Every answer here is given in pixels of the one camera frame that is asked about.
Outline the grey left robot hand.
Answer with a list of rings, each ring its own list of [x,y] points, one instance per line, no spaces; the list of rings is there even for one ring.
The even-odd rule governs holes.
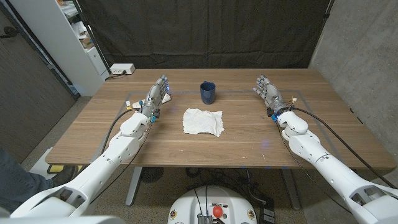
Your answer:
[[[153,117],[162,105],[165,94],[169,91],[168,78],[163,74],[150,88],[141,107],[141,113]]]

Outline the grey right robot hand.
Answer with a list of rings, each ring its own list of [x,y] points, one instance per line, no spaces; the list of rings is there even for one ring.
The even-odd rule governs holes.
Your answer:
[[[283,101],[279,90],[267,77],[261,74],[256,83],[257,88],[253,88],[253,90],[264,100],[268,117],[276,117],[288,110],[289,107]]]

